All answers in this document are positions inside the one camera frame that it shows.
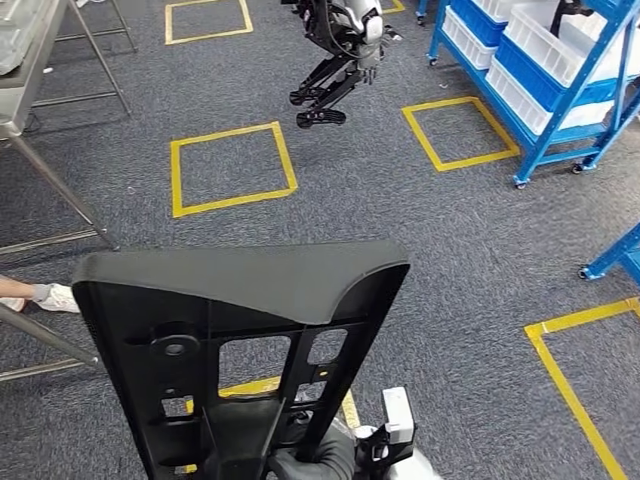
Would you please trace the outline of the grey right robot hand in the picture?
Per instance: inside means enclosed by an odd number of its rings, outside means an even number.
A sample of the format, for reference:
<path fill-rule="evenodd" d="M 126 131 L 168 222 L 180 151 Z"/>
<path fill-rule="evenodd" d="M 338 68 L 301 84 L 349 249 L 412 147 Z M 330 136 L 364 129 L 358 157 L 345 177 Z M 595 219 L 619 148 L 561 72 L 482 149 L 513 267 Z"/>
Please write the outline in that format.
<path fill-rule="evenodd" d="M 353 440 L 338 428 L 330 427 L 310 461 L 296 459 L 292 453 L 278 450 L 268 465 L 278 479 L 352 480 L 355 473 Z"/>

